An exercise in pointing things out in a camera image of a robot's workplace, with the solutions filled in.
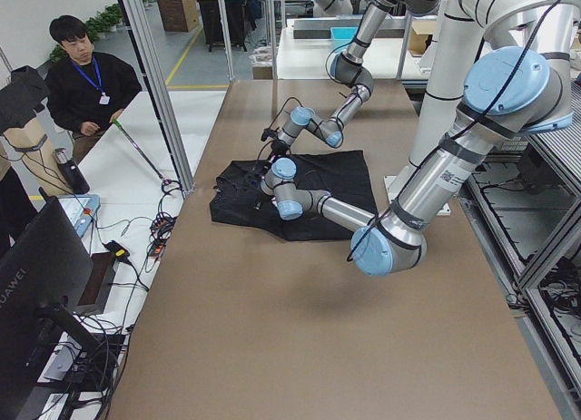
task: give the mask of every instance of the computer monitor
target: computer monitor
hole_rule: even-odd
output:
[[[73,311],[92,266],[57,198],[0,260],[0,418],[19,417],[63,333],[46,308]]]

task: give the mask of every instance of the black pants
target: black pants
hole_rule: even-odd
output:
[[[10,249],[10,238],[17,240],[34,216],[36,209],[10,168],[0,180],[0,257]]]

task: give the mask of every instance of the white wall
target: white wall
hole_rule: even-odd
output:
[[[117,0],[0,0],[0,47],[14,68],[36,68],[48,60],[54,41],[50,22],[60,15],[82,21]],[[0,60],[0,80],[7,76]]]

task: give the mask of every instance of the black jacket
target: black jacket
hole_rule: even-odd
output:
[[[46,75],[50,90],[48,110],[58,126],[71,132],[80,132],[81,123],[87,121],[106,130],[111,115],[127,107],[142,89],[129,64],[111,54],[93,56],[99,65],[103,90],[111,98],[107,105],[99,103],[102,93],[77,72],[69,58],[53,65]],[[97,84],[93,63],[81,68]]]

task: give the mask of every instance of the person in background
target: person in background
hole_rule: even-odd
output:
[[[0,258],[10,249],[10,238],[18,240],[34,216],[36,209],[0,144]]]
[[[46,75],[47,106],[54,122],[73,135],[73,158],[78,163],[142,86],[128,63],[94,52],[86,25],[74,16],[54,19],[49,31],[68,58],[54,64]]]

